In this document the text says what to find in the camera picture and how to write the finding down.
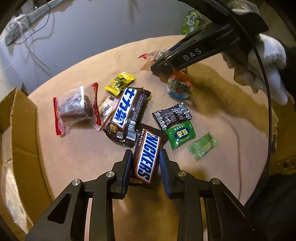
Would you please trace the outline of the white gloved right hand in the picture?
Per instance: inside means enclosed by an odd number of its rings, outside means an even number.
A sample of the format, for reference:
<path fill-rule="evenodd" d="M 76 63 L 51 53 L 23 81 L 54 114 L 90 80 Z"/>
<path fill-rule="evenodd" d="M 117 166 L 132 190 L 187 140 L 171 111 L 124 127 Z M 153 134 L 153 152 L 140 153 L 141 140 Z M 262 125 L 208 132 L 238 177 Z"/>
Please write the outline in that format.
<path fill-rule="evenodd" d="M 288 102 L 287 90 L 280 76 L 280 71 L 287 66 L 284 46 L 273 37 L 259 34 L 255 42 L 256 49 L 262 60 L 271 98 L 281 105 Z M 243 66 L 233 55 L 223 52 L 223 60 L 229 69 L 234 69 L 234 81 L 242 86 L 249 86 L 253 93 L 259 90 L 267 93 L 262 71 L 255 55 L 251 50 L 247 55 L 247 65 Z"/>

